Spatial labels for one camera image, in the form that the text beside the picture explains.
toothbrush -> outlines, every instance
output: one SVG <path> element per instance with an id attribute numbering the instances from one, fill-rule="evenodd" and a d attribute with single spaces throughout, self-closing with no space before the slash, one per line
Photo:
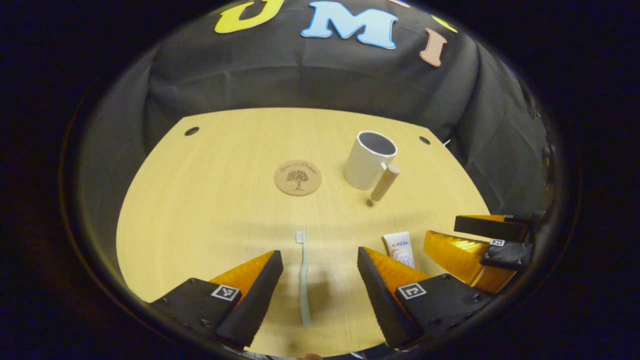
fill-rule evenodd
<path id="1" fill-rule="evenodd" d="M 307 295 L 307 272 L 309 262 L 307 259 L 307 227 L 304 231 L 296 231 L 296 243 L 302 244 L 302 265 L 300 266 L 300 316 L 302 324 L 311 326 L 311 313 L 309 312 L 309 299 Z"/>

toothbrush handle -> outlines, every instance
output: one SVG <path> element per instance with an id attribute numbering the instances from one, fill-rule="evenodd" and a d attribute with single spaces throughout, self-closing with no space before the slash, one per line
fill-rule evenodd
<path id="1" fill-rule="evenodd" d="M 300 316 L 302 317 L 302 324 L 306 327 L 311 326 L 311 313 L 309 312 L 309 299 L 307 294 L 308 268 L 307 242 L 304 241 L 302 243 L 302 266 L 300 267 Z"/>

yellow letter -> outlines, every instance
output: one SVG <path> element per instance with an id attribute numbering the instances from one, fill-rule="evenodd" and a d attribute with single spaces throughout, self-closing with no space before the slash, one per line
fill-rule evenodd
<path id="1" fill-rule="evenodd" d="M 217 33 L 233 33 L 234 31 L 244 30 L 260 25 L 264 22 L 271 20 L 279 11 L 284 0 L 262 0 L 264 8 L 262 11 L 252 17 L 251 19 L 240 20 L 240 15 L 247 7 L 251 6 L 253 2 L 235 6 L 231 9 L 225 10 L 220 14 L 220 20 L 216 24 Z"/>
<path id="2" fill-rule="evenodd" d="M 432 15 L 431 17 L 433 18 L 433 20 L 436 20 L 437 22 L 439 22 L 439 23 L 440 23 L 440 25 L 444 26 L 445 28 L 447 28 L 447 29 L 449 29 L 449 30 L 453 31 L 454 33 L 457 33 L 457 32 L 458 32 L 458 30 L 456 30 L 456 29 L 452 28 L 452 27 L 451 27 L 451 25 L 449 25 L 446 21 L 442 20 L 441 18 L 439 18 L 439 17 L 435 17 L 435 16 L 433 16 L 433 15 Z"/>

toothpaste tube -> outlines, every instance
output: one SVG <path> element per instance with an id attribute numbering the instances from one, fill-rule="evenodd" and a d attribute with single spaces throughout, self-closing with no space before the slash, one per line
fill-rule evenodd
<path id="1" fill-rule="evenodd" d="M 383 236 L 389 256 L 401 263 L 415 268 L 413 264 L 413 250 L 411 248 L 411 239 L 408 231 L 401 233 L 386 234 Z"/>

tree logo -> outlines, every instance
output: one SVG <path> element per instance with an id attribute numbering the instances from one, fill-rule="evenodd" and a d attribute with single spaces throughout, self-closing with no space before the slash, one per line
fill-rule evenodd
<path id="1" fill-rule="evenodd" d="M 300 187 L 300 183 L 308 180 L 309 176 L 302 170 L 293 170 L 287 175 L 287 181 L 296 181 L 298 183 L 298 186 L 296 186 L 294 190 L 303 190 L 303 188 Z"/>

